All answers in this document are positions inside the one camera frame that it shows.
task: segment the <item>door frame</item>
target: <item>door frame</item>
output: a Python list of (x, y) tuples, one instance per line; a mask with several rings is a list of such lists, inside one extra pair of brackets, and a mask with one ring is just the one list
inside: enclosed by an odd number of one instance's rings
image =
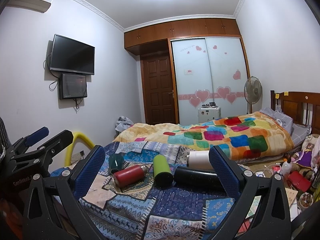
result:
[[(145, 83), (144, 83), (144, 74), (143, 74), (143, 60), (145, 58), (148, 58), (150, 56), (162, 56), (162, 55), (167, 55), (170, 58), (170, 65), (171, 65), (171, 72), (174, 71), (174, 69), (172, 68), (172, 58), (170, 56), (170, 49), (169, 50), (164, 50), (164, 51), (158, 51), (158, 52), (154, 52), (154, 53), (148, 53), (148, 54), (144, 54), (140, 56), (140, 69), (141, 69), (141, 81), (142, 81), (142, 94), (143, 94), (143, 106), (144, 106), (144, 117), (146, 119), (146, 123), (149, 122), (149, 118), (148, 118), (148, 111), (147, 111), (147, 105), (146, 105), (146, 91), (145, 91)], [(178, 124), (179, 119), (178, 119), (178, 112), (177, 112), (177, 107), (176, 104), (178, 103), (178, 101), (175, 98), (175, 94), (177, 87), (176, 87), (176, 83), (173, 83), (173, 101), (174, 101), (174, 115), (175, 115), (175, 123)]]
[(169, 46), (169, 56), (171, 62), (171, 72), (172, 72), (172, 83), (173, 83), (173, 100), (174, 100), (174, 108), (176, 114), (176, 124), (179, 123), (179, 107), (178, 107), (178, 92), (177, 92), (177, 84), (176, 84), (176, 72), (174, 69), (174, 62), (173, 62), (173, 51), (172, 51), (172, 40), (179, 40), (179, 39), (186, 39), (186, 38), (205, 38), (205, 37), (232, 37), (232, 38), (239, 38), (243, 55), (244, 55), (244, 62), (245, 67), (247, 69), (247, 79), (250, 77), (250, 70), (249, 70), (249, 63), (247, 58), (247, 53), (244, 48), (244, 42), (241, 35), (232, 35), (232, 34), (202, 34), (202, 35), (188, 35), (188, 36), (181, 36), (181, 37), (172, 37), (168, 38), (168, 46)]

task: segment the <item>yellow foam arch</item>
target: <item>yellow foam arch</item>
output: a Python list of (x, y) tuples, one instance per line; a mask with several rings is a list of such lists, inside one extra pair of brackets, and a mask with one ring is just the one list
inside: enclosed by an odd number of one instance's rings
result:
[(71, 156), (72, 156), (72, 151), (75, 146), (75, 141), (77, 138), (82, 139), (86, 145), (89, 147), (89, 149), (93, 149), (95, 144), (83, 133), (81, 132), (74, 132), (73, 134), (73, 142), (68, 146), (67, 152), (66, 152), (66, 158), (64, 160), (64, 165), (65, 166), (70, 166), (71, 165)]

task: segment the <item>red thermos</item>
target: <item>red thermos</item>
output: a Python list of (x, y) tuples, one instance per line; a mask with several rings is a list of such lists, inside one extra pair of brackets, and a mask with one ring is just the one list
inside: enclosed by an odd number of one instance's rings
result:
[(148, 172), (146, 165), (133, 165), (122, 171), (117, 171), (113, 174), (115, 184), (117, 187), (122, 188), (128, 186), (140, 179), (143, 179), (145, 174)]

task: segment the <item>black cylinder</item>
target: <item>black cylinder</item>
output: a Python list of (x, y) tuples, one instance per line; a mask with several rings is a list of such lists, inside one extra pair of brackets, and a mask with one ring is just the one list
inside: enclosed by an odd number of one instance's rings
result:
[(173, 179), (178, 184), (203, 189), (224, 190), (215, 171), (178, 166), (174, 172)]

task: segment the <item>wall-mounted television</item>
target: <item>wall-mounted television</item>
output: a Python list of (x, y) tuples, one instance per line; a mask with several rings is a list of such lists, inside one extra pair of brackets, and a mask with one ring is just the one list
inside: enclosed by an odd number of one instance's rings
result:
[(55, 34), (50, 70), (94, 75), (94, 47)]

